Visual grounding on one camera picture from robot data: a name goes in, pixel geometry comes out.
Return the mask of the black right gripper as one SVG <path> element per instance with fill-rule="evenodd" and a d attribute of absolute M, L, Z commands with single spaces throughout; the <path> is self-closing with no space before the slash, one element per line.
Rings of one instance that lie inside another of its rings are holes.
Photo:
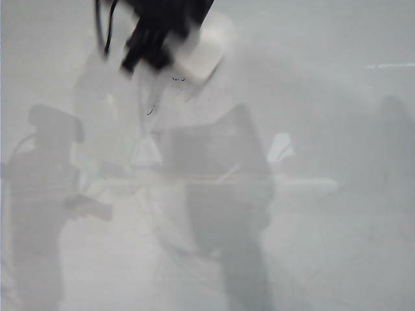
<path fill-rule="evenodd" d="M 132 74 L 141 61 L 156 71 L 172 65 L 173 58 L 164 47 L 166 37 L 173 33 L 186 40 L 191 26 L 200 27 L 213 1 L 127 1 L 138 17 L 136 27 L 126 41 L 127 53 L 121 68 Z"/>

